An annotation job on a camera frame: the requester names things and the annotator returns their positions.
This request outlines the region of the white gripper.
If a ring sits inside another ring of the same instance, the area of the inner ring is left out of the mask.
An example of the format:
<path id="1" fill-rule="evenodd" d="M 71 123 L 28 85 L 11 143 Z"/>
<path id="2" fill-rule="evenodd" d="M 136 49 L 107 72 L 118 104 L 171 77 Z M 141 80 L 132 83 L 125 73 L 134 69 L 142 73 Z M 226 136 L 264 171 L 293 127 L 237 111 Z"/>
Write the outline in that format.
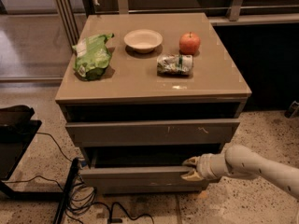
<path id="1" fill-rule="evenodd" d="M 183 166 L 196 167 L 181 176 L 182 179 L 191 182 L 218 179 L 228 174 L 228 167 L 223 154 L 204 154 L 194 156 L 182 163 Z"/>

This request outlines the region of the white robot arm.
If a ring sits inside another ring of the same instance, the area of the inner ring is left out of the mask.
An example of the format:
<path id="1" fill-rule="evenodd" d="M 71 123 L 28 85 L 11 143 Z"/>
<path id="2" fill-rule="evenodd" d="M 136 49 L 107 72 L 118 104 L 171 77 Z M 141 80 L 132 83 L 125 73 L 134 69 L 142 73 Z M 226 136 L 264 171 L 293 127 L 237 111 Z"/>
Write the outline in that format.
<path id="1" fill-rule="evenodd" d="M 248 147 L 234 145 L 221 154 L 191 157 L 182 165 L 191 168 L 181 176 L 186 181 L 216 180 L 223 176 L 254 179 L 259 176 L 299 199 L 299 169 L 268 160 Z"/>

